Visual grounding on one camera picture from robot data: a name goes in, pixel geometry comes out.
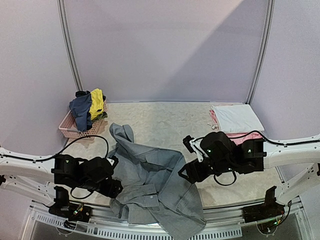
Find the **grey blue button shirt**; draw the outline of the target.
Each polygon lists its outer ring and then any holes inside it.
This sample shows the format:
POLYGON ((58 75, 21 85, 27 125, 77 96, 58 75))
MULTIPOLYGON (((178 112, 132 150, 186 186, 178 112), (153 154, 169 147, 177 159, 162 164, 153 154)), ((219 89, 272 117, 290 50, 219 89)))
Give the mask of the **grey blue button shirt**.
POLYGON ((179 151, 137 144, 132 128, 112 123, 119 160, 113 178, 123 187, 110 208, 129 224, 159 223, 175 240, 187 240, 206 226, 201 196, 195 184, 178 175, 186 161, 179 151))

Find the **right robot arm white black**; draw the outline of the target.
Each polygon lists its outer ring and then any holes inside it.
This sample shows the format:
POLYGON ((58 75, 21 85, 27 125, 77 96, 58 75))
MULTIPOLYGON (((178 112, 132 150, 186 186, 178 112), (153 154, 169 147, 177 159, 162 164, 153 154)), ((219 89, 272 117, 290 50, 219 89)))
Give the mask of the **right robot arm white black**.
POLYGON ((292 199, 320 184, 320 136, 289 140, 270 140, 263 134, 236 144, 224 132, 211 132, 204 137, 186 136, 183 144, 197 158, 185 164, 178 175, 191 184, 200 183, 209 176, 250 174, 279 166, 309 164, 303 171, 265 193, 258 213, 269 218, 292 199))

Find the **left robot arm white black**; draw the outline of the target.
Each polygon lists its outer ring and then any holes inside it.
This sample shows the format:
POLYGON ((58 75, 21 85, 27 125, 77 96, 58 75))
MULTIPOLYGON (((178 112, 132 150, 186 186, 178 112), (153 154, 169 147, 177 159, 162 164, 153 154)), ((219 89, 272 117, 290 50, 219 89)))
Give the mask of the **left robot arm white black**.
POLYGON ((17 185, 18 192, 45 205, 53 203, 49 186, 68 187, 73 199, 83 201, 93 193, 114 199, 123 190, 119 180, 113 178, 118 164, 116 157, 85 159, 62 152, 52 156, 28 155, 0 149, 0 174, 17 185))

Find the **pink plastic laundry basket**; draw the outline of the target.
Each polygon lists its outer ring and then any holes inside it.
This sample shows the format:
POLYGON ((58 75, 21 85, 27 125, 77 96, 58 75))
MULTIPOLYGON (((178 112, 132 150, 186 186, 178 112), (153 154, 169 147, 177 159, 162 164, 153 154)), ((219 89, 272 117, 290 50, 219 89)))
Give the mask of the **pink plastic laundry basket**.
POLYGON ((95 135, 101 122, 108 116, 104 97, 75 98, 69 102, 69 112, 58 129, 69 139, 95 135))

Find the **pink folded garment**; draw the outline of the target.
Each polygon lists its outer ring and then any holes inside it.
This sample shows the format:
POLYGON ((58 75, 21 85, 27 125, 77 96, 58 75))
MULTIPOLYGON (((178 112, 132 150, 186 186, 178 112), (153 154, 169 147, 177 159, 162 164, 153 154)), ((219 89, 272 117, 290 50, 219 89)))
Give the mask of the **pink folded garment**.
MULTIPOLYGON (((212 123, 208 123, 209 126, 211 126, 212 130, 216 130, 218 132, 221 132, 219 126, 219 121, 216 117, 215 112, 211 109, 209 111, 210 117, 212 119, 212 123)), ((253 139, 262 139, 263 137, 257 133, 227 133, 226 134, 236 145, 242 144, 246 140, 253 140, 253 139)))

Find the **white folded shirt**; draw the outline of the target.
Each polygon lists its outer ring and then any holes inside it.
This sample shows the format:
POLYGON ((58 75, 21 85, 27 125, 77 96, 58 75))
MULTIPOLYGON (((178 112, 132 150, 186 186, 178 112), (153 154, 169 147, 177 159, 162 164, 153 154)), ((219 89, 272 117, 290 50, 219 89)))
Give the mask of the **white folded shirt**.
POLYGON ((210 116, 214 126, 226 134, 242 134, 265 130, 248 104, 211 106, 210 116))

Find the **yellow garment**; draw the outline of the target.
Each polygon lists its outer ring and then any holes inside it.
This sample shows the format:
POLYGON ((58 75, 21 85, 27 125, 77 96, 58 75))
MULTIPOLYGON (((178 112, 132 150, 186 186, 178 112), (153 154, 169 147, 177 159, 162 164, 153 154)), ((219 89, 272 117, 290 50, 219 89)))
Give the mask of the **yellow garment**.
POLYGON ((90 119, 93 121, 99 115, 103 113, 104 110, 104 99, 103 91, 99 88, 94 89, 90 92, 91 94, 91 107, 89 109, 90 119))

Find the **navy blue garment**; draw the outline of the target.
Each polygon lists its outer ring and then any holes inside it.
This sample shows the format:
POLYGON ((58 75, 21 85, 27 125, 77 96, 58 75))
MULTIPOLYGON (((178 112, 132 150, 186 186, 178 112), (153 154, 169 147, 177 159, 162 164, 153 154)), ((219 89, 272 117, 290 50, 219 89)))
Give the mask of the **navy blue garment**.
POLYGON ((69 102, 71 115, 75 119, 77 130, 86 132, 92 128, 90 107, 92 105, 91 93, 89 91, 77 91, 75 99, 69 102))

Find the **aluminium front rail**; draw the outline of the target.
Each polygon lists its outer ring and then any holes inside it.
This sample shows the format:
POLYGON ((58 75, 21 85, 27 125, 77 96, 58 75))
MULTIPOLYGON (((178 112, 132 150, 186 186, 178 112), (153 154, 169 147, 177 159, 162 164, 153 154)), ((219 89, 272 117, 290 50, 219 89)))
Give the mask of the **aluminium front rail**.
MULTIPOLYGON (((259 232, 256 222, 246 223, 243 205, 204 209, 205 228, 193 240, 311 240, 313 238, 300 199, 292 200, 283 224, 268 233, 259 232)), ((78 222, 72 229, 65 219, 48 213, 45 206, 32 201, 21 236, 23 240, 170 240, 172 237, 157 223, 129 224, 117 219, 109 207, 92 205, 90 222, 78 222)))

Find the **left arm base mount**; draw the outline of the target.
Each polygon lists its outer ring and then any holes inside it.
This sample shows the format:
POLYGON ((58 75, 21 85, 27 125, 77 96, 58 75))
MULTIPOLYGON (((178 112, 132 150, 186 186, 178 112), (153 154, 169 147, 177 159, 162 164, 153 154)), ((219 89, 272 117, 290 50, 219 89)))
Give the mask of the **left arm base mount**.
POLYGON ((80 221, 88 223, 93 209, 83 203, 71 203, 69 192, 61 186, 55 186, 54 204, 49 207, 48 212, 58 217, 66 218, 69 222, 80 221))

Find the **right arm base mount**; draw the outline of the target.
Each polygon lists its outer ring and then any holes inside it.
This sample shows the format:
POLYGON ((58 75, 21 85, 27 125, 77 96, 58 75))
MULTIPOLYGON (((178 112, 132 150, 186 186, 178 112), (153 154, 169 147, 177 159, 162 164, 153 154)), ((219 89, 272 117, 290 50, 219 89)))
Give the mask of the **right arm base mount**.
POLYGON ((242 208, 245 223, 275 218, 285 213, 285 205, 276 202, 276 188, 276 186, 273 186, 265 192, 263 203, 242 208))

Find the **right aluminium corner post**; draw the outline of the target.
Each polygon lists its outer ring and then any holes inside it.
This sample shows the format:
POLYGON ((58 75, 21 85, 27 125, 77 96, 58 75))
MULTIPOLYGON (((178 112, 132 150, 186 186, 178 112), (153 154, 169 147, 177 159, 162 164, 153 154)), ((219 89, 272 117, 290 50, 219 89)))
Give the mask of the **right aluminium corner post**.
POLYGON ((275 7, 275 1, 274 0, 268 0, 267 1, 267 9, 265 14, 265 20, 263 25, 263 31, 261 36, 261 42, 260 47, 258 51, 258 58, 256 62, 256 66, 254 69, 251 85, 249 88, 249 92, 246 98, 245 103, 250 105, 253 102, 253 98, 256 92, 256 88, 258 85, 258 81, 260 78, 261 70, 263 67, 264 58, 267 51, 269 36, 271 32, 272 27, 272 19, 273 19, 273 13, 274 13, 274 7, 275 7))

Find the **aluminium corner post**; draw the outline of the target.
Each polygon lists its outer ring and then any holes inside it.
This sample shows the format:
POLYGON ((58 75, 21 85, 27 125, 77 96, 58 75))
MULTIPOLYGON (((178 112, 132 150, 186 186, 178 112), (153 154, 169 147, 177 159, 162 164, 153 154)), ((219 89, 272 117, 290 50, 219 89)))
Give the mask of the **aluminium corner post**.
POLYGON ((72 46, 72 40, 70 36, 69 26, 68 26, 68 19, 67 19, 67 10, 66 4, 64 0, 57 0, 57 8, 58 14, 60 18, 62 36, 64 40, 64 45, 66 49, 67 58, 70 65, 71 74, 73 76, 73 80, 75 83, 75 87, 78 91, 83 91, 83 85, 81 82, 80 74, 77 68, 77 63, 75 59, 75 54, 72 46))
POLYGON ((260 78, 261 70, 263 67, 264 58, 267 51, 269 36, 271 32, 272 27, 272 19, 273 19, 273 13, 274 13, 274 7, 275 7, 275 1, 274 0, 268 0, 267 1, 267 9, 265 14, 265 20, 263 25, 263 31, 261 36, 261 42, 260 47, 258 51, 258 58, 256 62, 256 66, 254 69, 251 85, 249 88, 249 92, 246 98, 245 103, 250 105, 253 102, 253 98, 256 92, 256 88, 258 85, 258 81, 260 78))

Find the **left aluminium corner post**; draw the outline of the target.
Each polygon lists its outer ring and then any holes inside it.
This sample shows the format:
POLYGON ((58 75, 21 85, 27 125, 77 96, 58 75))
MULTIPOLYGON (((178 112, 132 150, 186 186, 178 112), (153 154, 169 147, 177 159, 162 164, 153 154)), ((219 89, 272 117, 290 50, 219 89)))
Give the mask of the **left aluminium corner post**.
POLYGON ((66 49, 67 58, 70 65, 71 74, 73 76, 73 80, 75 83, 75 87, 78 91, 83 91, 83 85, 81 82, 80 74, 77 68, 77 63, 75 59, 75 54, 72 46, 72 40, 70 36, 69 26, 68 26, 68 19, 67 19, 67 10, 66 4, 64 0, 57 0, 57 8, 58 14, 60 18, 62 36, 64 40, 64 45, 66 49))

